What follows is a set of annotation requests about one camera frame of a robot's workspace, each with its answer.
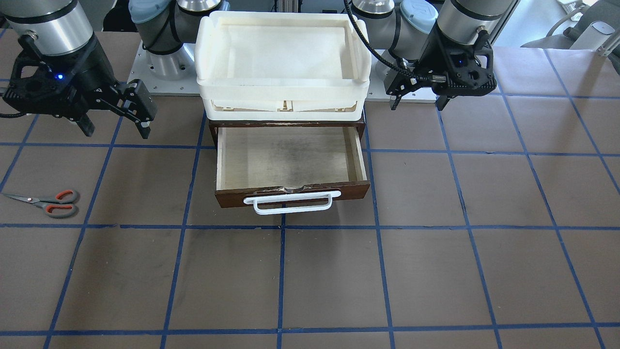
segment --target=grid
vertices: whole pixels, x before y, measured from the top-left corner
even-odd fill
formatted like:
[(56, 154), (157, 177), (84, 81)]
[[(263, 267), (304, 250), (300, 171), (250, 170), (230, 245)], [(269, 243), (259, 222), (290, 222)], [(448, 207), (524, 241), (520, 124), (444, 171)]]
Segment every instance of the grid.
[[(4, 31), (0, 34), (0, 39), (4, 35)], [(279, 222), (274, 224), (267, 225), (203, 225), (203, 224), (191, 224), (190, 223), (190, 210), (192, 206), (192, 198), (195, 193), (195, 185), (197, 185), (198, 167), (201, 158), (204, 156), (204, 151), (213, 151), (215, 148), (211, 145), (205, 145), (206, 140), (204, 139), (205, 133), (205, 125), (206, 125), (206, 115), (203, 114), (201, 118), (200, 125), (200, 133), (198, 134), (198, 139), (195, 145), (153, 145), (153, 144), (131, 144), (131, 143), (118, 143), (118, 136), (121, 131), (123, 121), (121, 118), (117, 119), (115, 124), (114, 132), (109, 143), (45, 143), (45, 142), (29, 142), (29, 137), (33, 132), (36, 124), (40, 122), (39, 116), (35, 116), (30, 123), (24, 138), (21, 142), (0, 142), (0, 148), (4, 147), (17, 147), (16, 153), (6, 170), (6, 174), (2, 178), (0, 182), (0, 191), (4, 191), (4, 187), (11, 178), (11, 174), (18, 164), (20, 157), (25, 149), (34, 148), (34, 147), (66, 147), (66, 148), (102, 148), (105, 150), (104, 160), (102, 162), (102, 166), (100, 168), (99, 175), (97, 177), (96, 184), (94, 186), (93, 195), (89, 200), (89, 204), (87, 206), (86, 215), (81, 224), (63, 224), (63, 223), (2, 223), (0, 222), (0, 228), (43, 228), (43, 229), (78, 229), (79, 235), (77, 236), (76, 244), (73, 248), (73, 253), (71, 254), (71, 259), (68, 265), (68, 269), (66, 270), (66, 276), (64, 277), (64, 283), (61, 288), (60, 296), (58, 298), (58, 302), (56, 303), (55, 310), (53, 312), (53, 317), (51, 318), (51, 322), (49, 324), (49, 328), (47, 330), (0, 330), (0, 340), (2, 337), (38, 337), (45, 338), (43, 342), (43, 348), (50, 348), (51, 342), (55, 337), (78, 337), (78, 336), (142, 336), (146, 335), (149, 337), (156, 337), (159, 343), (160, 348), (166, 348), (167, 342), (171, 337), (182, 337), (182, 336), (191, 336), (191, 335), (273, 335), (276, 337), (275, 346), (280, 349), (285, 347), (283, 344), (283, 337), (285, 335), (301, 335), (304, 333), (385, 333), (389, 339), (390, 348), (404, 347), (403, 345), (398, 345), (395, 334), (397, 333), (424, 333), (424, 332), (481, 332), (481, 331), (491, 331), (494, 335), (495, 345), (497, 348), (503, 348), (504, 343), (502, 342), (502, 333), (503, 330), (533, 330), (533, 329), (592, 329), (596, 335), (596, 341), (600, 348), (609, 348), (610, 346), (605, 344), (606, 340), (601, 335), (601, 329), (618, 329), (620, 328), (620, 322), (599, 322), (595, 319), (593, 311), (590, 307), (590, 303), (586, 297), (586, 292), (582, 287), (582, 282), (578, 277), (578, 273), (575, 269), (574, 263), (571, 259), (571, 255), (569, 254), (569, 249), (565, 245), (563, 232), (571, 231), (571, 230), (590, 230), (590, 231), (610, 231), (610, 232), (618, 232), (620, 231), (620, 226), (618, 225), (562, 225), (558, 224), (556, 218), (554, 217), (554, 212), (552, 210), (552, 204), (549, 202), (547, 194), (544, 190), (543, 182), (539, 176), (537, 171), (538, 166), (535, 166), (533, 157), (534, 156), (542, 156), (542, 157), (550, 157), (550, 156), (561, 156), (561, 157), (575, 157), (575, 158), (597, 158), (603, 165), (605, 173), (608, 175), (611, 180), (616, 192), (620, 195), (620, 188), (618, 186), (617, 177), (614, 177), (614, 173), (610, 166), (608, 165), (608, 160), (612, 158), (620, 157), (620, 152), (617, 153), (606, 153), (602, 152), (601, 148), (597, 145), (593, 134), (590, 132), (587, 123), (584, 121), (580, 113), (580, 109), (575, 103), (576, 100), (579, 99), (601, 99), (601, 100), (620, 100), (618, 96), (582, 96), (582, 95), (573, 95), (569, 92), (569, 87), (562, 80), (561, 74), (556, 67), (557, 63), (550, 57), (549, 52), (543, 51), (546, 61), (550, 64), (554, 76), (558, 79), (563, 91), (564, 95), (539, 95), (539, 94), (523, 94), (523, 93), (508, 93), (504, 90), (505, 82), (502, 82), (502, 86), (498, 89), (497, 93), (492, 93), (493, 96), (498, 96), (502, 98), (503, 103), (505, 104), (506, 110), (510, 116), (510, 121), (514, 130), (517, 134), (518, 141), (520, 146), (522, 147), (521, 151), (505, 151), (505, 152), (485, 152), (485, 151), (469, 151), (469, 150), (453, 150), (451, 148), (451, 144), (449, 142), (449, 137), (446, 132), (445, 118), (443, 117), (442, 112), (436, 112), (436, 118), (439, 123), (440, 131), (441, 131), (441, 139), (443, 141), (444, 150), (437, 149), (392, 149), (392, 148), (373, 148), (371, 146), (371, 137), (369, 134), (371, 133), (371, 128), (373, 127), (372, 123), (368, 126), (367, 131), (365, 132), (365, 149), (364, 154), (367, 159), (368, 164), (368, 174), (370, 176), (371, 182), (371, 190), (369, 194), (372, 198), (372, 210), (373, 210), (373, 219), (374, 224), (368, 225), (304, 225), (304, 224), (288, 224), (287, 218), (290, 218), (292, 215), (283, 214), (279, 218)], [(526, 146), (526, 141), (524, 139), (523, 134), (521, 133), (520, 127), (518, 125), (515, 114), (513, 113), (513, 107), (509, 103), (510, 97), (546, 97), (546, 98), (554, 98), (554, 99), (566, 99), (570, 102), (573, 110), (575, 111), (577, 118), (579, 120), (580, 125), (583, 127), (594, 152), (585, 152), (585, 153), (554, 153), (554, 152), (530, 152), (528, 151), (528, 147)], [(171, 284), (169, 288), (169, 296), (167, 297), (165, 318), (162, 327), (153, 328), (153, 329), (140, 329), (140, 330), (64, 330), (58, 329), (58, 320), (61, 314), (61, 310), (63, 308), (63, 304), (65, 301), (65, 297), (68, 292), (68, 288), (73, 276), (74, 266), (76, 264), (76, 260), (78, 258), (78, 253), (80, 251), (80, 247), (84, 241), (84, 237), (89, 230), (105, 230), (114, 227), (116, 224), (98, 224), (91, 222), (91, 218), (93, 213), (96, 211), (95, 204), (98, 200), (98, 195), (100, 194), (100, 189), (102, 187), (102, 183), (104, 181), (106, 171), (108, 170), (110, 159), (115, 151), (118, 149), (161, 149), (161, 150), (194, 150), (193, 163), (191, 167), (191, 177), (188, 185), (187, 196), (184, 201), (184, 207), (182, 210), (182, 223), (181, 224), (120, 224), (121, 229), (148, 229), (148, 230), (179, 230), (179, 239), (178, 246), (175, 252), (174, 258), (174, 272), (171, 277)], [(379, 209), (381, 208), (380, 201), (378, 200), (378, 189), (376, 185), (376, 168), (373, 168), (373, 157), (377, 156), (377, 154), (398, 154), (398, 153), (410, 153), (410, 154), (442, 154), (446, 155), (449, 162), (449, 168), (451, 170), (451, 174), (453, 177), (453, 183), (456, 188), (456, 194), (458, 195), (458, 202), (460, 205), (460, 210), (462, 214), (462, 219), (464, 224), (458, 225), (386, 225), (382, 224)], [(542, 197), (542, 201), (544, 203), (544, 208), (549, 216), (551, 224), (547, 225), (494, 225), (494, 224), (473, 224), (470, 220), (470, 213), (468, 213), (468, 203), (467, 203), (467, 195), (464, 194), (462, 179), (459, 176), (458, 165), (456, 164), (455, 156), (458, 155), (485, 155), (485, 156), (519, 156), (525, 158), (527, 164), (529, 166), (529, 170), (531, 171), (531, 175), (536, 183), (536, 187)], [(179, 274), (181, 270), (181, 264), (184, 257), (184, 250), (187, 248), (185, 245), (185, 240), (187, 235), (192, 231), (197, 230), (255, 230), (255, 229), (263, 229), (263, 230), (273, 230), (280, 233), (280, 255), (279, 255), (279, 268), (278, 268), (278, 299), (277, 299), (277, 326), (276, 327), (265, 327), (265, 328), (234, 328), (234, 329), (219, 329), (219, 328), (203, 328), (203, 329), (178, 329), (171, 327), (171, 318), (174, 311), (175, 304), (175, 294), (177, 293), (177, 285), (179, 282)], [(285, 313), (285, 267), (286, 257), (287, 257), (287, 232), (292, 230), (372, 230), (376, 235), (376, 251), (378, 253), (378, 263), (379, 270), (381, 275), (381, 288), (383, 290), (383, 302), (385, 306), (385, 314), (386, 314), (386, 326), (364, 326), (364, 327), (295, 327), (288, 328), (284, 326), (284, 313)], [(487, 312), (489, 314), (490, 323), (489, 324), (463, 324), (463, 325), (420, 325), (420, 326), (401, 326), (395, 325), (392, 321), (392, 305), (390, 298), (390, 288), (389, 288), (389, 278), (388, 272), (386, 271), (386, 254), (384, 249), (384, 239), (387, 230), (411, 230), (411, 231), (434, 231), (434, 230), (464, 230), (467, 232), (467, 236), (469, 239), (469, 243), (471, 245), (471, 249), (473, 252), (473, 257), (475, 259), (475, 264), (477, 268), (477, 274), (479, 277), (479, 282), (482, 286), (482, 291), (484, 294), (484, 302), (487, 306)], [(483, 261), (481, 258), (481, 254), (479, 251), (479, 246), (477, 243), (475, 231), (477, 230), (545, 230), (554, 232), (557, 237), (557, 242), (561, 247), (562, 254), (565, 258), (565, 263), (569, 267), (570, 275), (578, 290), (578, 295), (580, 300), (583, 302), (583, 306), (587, 313), (588, 321), (582, 322), (545, 322), (545, 323), (532, 323), (532, 322), (524, 322), (524, 323), (503, 323), (499, 322), (496, 319), (495, 307), (492, 302), (492, 295), (489, 290), (488, 280), (485, 273), (485, 268), (483, 268)]]

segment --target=scissor handle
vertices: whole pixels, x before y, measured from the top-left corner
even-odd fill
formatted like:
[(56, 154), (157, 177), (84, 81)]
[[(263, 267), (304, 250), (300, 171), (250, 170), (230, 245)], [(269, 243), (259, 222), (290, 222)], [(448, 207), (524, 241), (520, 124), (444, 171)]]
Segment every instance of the scissor handle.
[(79, 194), (77, 191), (73, 189), (67, 189), (65, 191), (61, 191), (55, 197), (43, 197), (39, 200), (43, 202), (53, 202), (55, 204), (69, 204), (70, 202), (74, 202), (77, 200)]
[(67, 218), (78, 213), (78, 207), (73, 204), (46, 204), (41, 208), (51, 218)]

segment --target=white mounting plate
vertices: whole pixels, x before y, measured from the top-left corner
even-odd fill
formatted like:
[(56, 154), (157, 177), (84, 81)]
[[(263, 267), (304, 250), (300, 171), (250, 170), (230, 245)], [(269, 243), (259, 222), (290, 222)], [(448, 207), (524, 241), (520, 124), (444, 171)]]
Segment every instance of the white mounting plate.
[[(187, 48), (193, 53), (195, 44), (186, 43)], [(131, 71), (127, 81), (140, 79), (153, 96), (199, 96), (200, 90), (196, 82), (196, 69), (194, 65), (187, 67), (190, 73), (180, 80), (162, 80), (155, 76), (150, 69), (146, 51), (142, 49), (142, 41), (138, 47), (136, 58), (133, 60)]]
[[(377, 50), (379, 54), (382, 54), (384, 50)], [(385, 87), (383, 86), (383, 80), (379, 78), (377, 72), (374, 70), (377, 65), (377, 58), (372, 56), (373, 69), (370, 72), (370, 87), (368, 88), (368, 95), (366, 100), (368, 102), (388, 102), (389, 95), (386, 94)], [(421, 88), (414, 93), (409, 93), (401, 98), (401, 103), (435, 103), (437, 95), (433, 93), (430, 88)]]

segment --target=wooden drawer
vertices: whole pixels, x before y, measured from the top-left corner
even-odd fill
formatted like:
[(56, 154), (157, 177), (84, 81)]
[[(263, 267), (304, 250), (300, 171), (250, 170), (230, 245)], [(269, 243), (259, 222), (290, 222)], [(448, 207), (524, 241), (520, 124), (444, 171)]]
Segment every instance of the wooden drawer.
[[(219, 127), (215, 197), (258, 214), (321, 211), (362, 199), (370, 182), (355, 127)], [(263, 210), (261, 204), (327, 201)]]

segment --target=white cylinder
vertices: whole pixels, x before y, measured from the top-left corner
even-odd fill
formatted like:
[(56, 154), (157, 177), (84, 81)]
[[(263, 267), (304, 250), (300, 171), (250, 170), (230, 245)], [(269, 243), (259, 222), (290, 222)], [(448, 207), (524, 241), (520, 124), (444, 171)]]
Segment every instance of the white cylinder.
[(570, 49), (594, 51), (600, 47), (612, 34), (614, 34), (614, 29), (609, 24), (600, 20), (598, 22), (593, 22), (588, 26), (583, 34), (579, 36)]

